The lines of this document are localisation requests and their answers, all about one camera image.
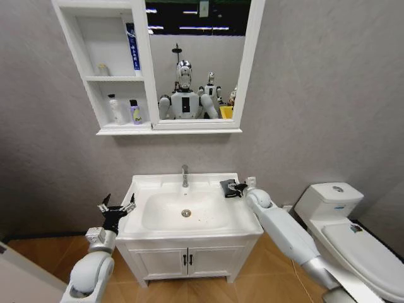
white toilet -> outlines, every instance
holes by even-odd
[[[295,211],[314,238],[343,267],[382,298],[403,303],[404,264],[370,233],[347,218],[363,197],[346,183],[314,184],[306,189]]]

toilet seat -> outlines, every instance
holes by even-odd
[[[321,231],[352,267],[386,292],[385,299],[404,302],[404,264],[383,244],[352,223],[326,225]]]

yellow container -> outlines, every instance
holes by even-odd
[[[222,114],[222,119],[233,118],[233,107],[232,106],[221,106],[220,113]]]

mirror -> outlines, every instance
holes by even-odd
[[[251,0],[145,4],[160,120],[231,119]]]

faucet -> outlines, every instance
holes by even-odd
[[[187,188],[189,186],[188,184],[188,165],[184,164],[182,166],[182,186],[184,188]]]

